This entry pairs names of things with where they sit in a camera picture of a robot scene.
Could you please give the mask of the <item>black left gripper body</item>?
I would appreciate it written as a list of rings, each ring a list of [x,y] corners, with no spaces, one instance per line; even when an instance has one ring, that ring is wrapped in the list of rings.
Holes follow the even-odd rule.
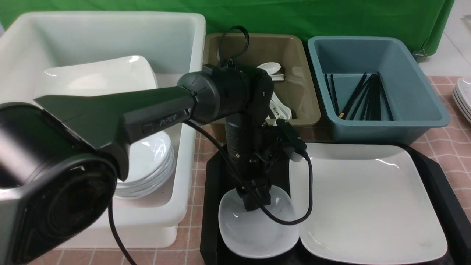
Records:
[[[281,132],[267,123],[273,115],[235,113],[225,119],[227,153],[239,177],[237,194],[246,211],[271,204],[272,184],[288,187],[288,158]]]

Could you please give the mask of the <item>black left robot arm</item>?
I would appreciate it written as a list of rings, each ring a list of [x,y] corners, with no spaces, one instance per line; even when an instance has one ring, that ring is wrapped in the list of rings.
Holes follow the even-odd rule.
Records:
[[[269,205],[258,155],[278,146],[265,128],[273,90],[265,70],[231,59],[169,88],[2,104],[1,264],[28,264],[90,227],[128,178],[131,144],[180,123],[225,119],[226,161],[246,209]]]

